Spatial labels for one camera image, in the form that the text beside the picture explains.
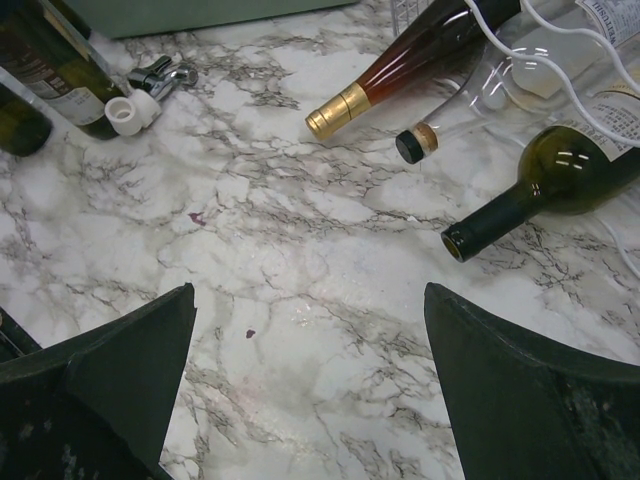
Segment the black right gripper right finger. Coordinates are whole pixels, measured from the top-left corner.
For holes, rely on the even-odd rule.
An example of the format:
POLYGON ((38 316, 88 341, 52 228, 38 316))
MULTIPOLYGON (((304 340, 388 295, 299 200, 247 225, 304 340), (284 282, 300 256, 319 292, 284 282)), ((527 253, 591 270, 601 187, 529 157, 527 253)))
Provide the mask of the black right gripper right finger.
POLYGON ((636 479, 639 368, 430 283, 424 318, 468 479, 636 479))

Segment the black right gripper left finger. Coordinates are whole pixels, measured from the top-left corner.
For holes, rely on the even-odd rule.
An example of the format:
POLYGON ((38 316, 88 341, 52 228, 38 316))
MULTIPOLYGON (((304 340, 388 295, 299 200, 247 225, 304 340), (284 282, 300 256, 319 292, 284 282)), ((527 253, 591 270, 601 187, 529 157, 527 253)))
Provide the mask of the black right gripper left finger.
POLYGON ((186 283, 41 347, 1 314, 4 479, 167 479, 160 456, 195 323, 186 283))

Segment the green bottle cream label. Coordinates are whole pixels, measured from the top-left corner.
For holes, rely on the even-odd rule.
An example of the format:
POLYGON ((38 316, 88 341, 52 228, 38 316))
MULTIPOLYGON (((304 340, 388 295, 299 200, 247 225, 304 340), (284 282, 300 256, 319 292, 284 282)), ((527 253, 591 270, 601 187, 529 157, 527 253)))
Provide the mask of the green bottle cream label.
POLYGON ((639 149, 616 142, 577 113, 566 113, 524 149, 517 182, 441 233, 465 262, 540 213, 589 212, 639 178, 639 149))

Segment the clear bottle black gold cap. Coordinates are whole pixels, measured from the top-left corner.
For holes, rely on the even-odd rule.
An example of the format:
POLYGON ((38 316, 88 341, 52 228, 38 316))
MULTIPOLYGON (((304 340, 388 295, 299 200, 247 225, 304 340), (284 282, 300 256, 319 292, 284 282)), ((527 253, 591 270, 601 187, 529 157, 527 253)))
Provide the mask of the clear bottle black gold cap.
MULTIPOLYGON (((593 39, 552 32, 526 12, 505 22, 496 36, 517 53, 555 62, 576 89, 597 78, 607 57, 593 39)), ((514 130, 549 117, 569 102, 562 81, 548 66, 512 59, 488 43, 458 92, 398 134, 395 145, 407 163, 416 164, 451 137, 491 124, 514 130)))

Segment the green bottle silver neck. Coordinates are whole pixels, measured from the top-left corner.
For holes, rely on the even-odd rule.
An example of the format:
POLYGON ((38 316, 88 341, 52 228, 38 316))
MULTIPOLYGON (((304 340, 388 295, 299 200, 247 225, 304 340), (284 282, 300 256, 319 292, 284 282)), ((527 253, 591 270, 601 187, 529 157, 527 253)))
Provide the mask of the green bottle silver neck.
POLYGON ((118 136, 105 106, 122 90, 49 21, 40 2, 1 3, 1 67, 85 134, 118 136))

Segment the red wine bottle gold cap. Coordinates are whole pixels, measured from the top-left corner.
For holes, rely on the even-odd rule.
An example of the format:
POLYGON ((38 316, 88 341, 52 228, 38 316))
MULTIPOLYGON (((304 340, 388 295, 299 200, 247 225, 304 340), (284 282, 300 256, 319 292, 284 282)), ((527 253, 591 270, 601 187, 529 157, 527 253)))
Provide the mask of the red wine bottle gold cap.
POLYGON ((319 140, 405 87, 469 58, 485 39, 464 1, 432 2, 354 82, 312 111, 306 125, 319 140))

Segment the white wire wine rack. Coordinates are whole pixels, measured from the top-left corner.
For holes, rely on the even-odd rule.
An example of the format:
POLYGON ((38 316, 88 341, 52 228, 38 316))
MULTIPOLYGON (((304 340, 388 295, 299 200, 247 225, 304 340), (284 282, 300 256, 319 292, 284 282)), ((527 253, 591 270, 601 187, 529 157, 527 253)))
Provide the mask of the white wire wine rack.
POLYGON ((515 184, 441 235, 464 262, 541 213, 592 211, 639 177, 639 5, 575 1, 531 7, 496 33, 470 77, 396 138, 418 163, 477 127, 542 122, 515 184))

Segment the dark bottle tan label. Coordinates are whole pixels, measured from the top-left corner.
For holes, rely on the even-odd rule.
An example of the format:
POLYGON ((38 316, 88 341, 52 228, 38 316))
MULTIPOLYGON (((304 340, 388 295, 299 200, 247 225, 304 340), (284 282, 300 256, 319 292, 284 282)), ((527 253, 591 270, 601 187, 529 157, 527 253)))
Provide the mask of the dark bottle tan label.
POLYGON ((26 100, 1 85, 1 150, 27 157, 40 150, 49 139, 52 122, 26 100))

